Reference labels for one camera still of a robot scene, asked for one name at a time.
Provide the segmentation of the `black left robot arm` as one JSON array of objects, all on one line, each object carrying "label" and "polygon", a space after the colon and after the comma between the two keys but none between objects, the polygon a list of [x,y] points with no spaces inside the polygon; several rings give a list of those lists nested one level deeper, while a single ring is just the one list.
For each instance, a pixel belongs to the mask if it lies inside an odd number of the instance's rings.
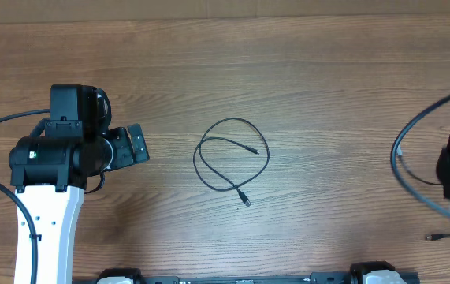
[{"label": "black left robot arm", "polygon": [[140,125],[111,129],[106,93],[54,84],[50,117],[9,154],[17,214],[16,283],[70,283],[76,225],[89,177],[148,161]]}]

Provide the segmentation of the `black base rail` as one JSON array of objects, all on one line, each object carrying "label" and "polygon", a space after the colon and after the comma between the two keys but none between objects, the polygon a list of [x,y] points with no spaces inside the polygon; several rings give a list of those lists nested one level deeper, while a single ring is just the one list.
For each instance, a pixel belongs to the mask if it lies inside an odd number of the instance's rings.
[{"label": "black base rail", "polygon": [[196,283],[232,283],[232,284],[267,284],[267,283],[302,283],[302,284],[345,284],[345,283],[406,283],[419,284],[417,272],[397,271],[385,261],[354,263],[348,271],[312,272],[308,275],[276,276],[236,276],[179,278],[177,276],[144,276],[138,268],[105,269],[94,278],[78,278],[78,284],[96,283],[146,283],[146,284],[196,284]]}]

